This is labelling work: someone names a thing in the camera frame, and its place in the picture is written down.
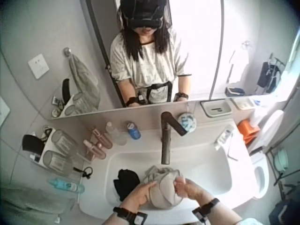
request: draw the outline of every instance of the white sink basin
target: white sink basin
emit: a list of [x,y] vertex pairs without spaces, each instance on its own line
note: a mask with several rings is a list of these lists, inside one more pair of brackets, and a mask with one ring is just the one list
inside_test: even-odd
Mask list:
[[158,168],[169,166],[178,169],[186,178],[201,185],[213,195],[224,194],[232,186],[226,154],[223,150],[216,151],[212,144],[172,150],[170,165],[161,165],[160,161],[161,150],[115,154],[108,164],[108,175],[105,180],[107,201],[112,206],[120,203],[113,185],[113,180],[118,178],[119,170],[129,169],[136,172],[142,182],[144,172],[153,165]]
[[[240,153],[238,161],[229,158],[228,149],[216,151],[213,143],[227,125],[235,127],[231,141],[231,151]],[[198,125],[195,132],[180,137],[171,134],[171,164],[161,165],[161,131],[142,131],[141,139],[135,141],[128,137],[125,146],[114,145],[107,150],[105,160],[95,159],[91,165],[94,173],[82,179],[85,192],[79,195],[80,209],[97,218],[108,218],[115,206],[119,206],[119,196],[113,180],[118,178],[121,169],[135,171],[142,181],[145,171],[151,166],[169,166],[202,186],[227,207],[233,209],[254,196],[256,180],[243,139],[233,120],[224,120]],[[171,210],[154,209],[143,206],[140,211],[147,213],[146,224],[186,224],[197,221],[192,210],[199,205],[196,201],[184,199]]]

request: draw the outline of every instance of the soap dish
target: soap dish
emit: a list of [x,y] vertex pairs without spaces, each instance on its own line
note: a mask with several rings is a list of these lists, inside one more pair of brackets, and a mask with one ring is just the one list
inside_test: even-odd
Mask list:
[[232,109],[226,100],[201,102],[205,114],[210,118],[227,116],[232,114]]
[[249,110],[255,108],[254,101],[251,100],[249,97],[231,98],[231,101],[233,102],[235,107],[237,107],[238,110]]

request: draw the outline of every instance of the blue bottle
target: blue bottle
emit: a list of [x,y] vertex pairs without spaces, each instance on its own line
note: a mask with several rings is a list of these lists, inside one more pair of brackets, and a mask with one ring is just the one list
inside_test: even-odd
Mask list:
[[127,130],[129,135],[134,139],[134,140],[138,140],[141,138],[141,133],[139,132],[137,126],[130,122],[127,124]]
[[48,183],[53,185],[56,189],[70,191],[82,194],[84,192],[84,186],[82,184],[75,184],[59,178],[48,180]]

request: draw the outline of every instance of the wall switch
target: wall switch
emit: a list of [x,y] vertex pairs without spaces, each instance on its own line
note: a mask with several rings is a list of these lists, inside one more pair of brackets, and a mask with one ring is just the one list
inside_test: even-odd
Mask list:
[[49,70],[49,67],[42,54],[39,54],[37,57],[34,57],[32,60],[30,60],[28,65],[37,79],[39,79]]

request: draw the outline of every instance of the long black hair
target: long black hair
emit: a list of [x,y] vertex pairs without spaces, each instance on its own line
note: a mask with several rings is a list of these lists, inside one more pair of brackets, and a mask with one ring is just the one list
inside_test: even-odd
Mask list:
[[[121,8],[119,8],[118,10],[117,20],[121,29],[120,32],[124,39],[127,56],[129,58],[132,57],[134,61],[138,62],[139,54],[143,59],[143,49],[140,41],[140,36],[134,30],[127,26],[127,21]],[[154,43],[156,53],[162,54],[167,51],[168,45],[170,43],[170,33],[168,30],[170,26],[171,25],[166,21],[164,16],[162,27],[154,32]]]

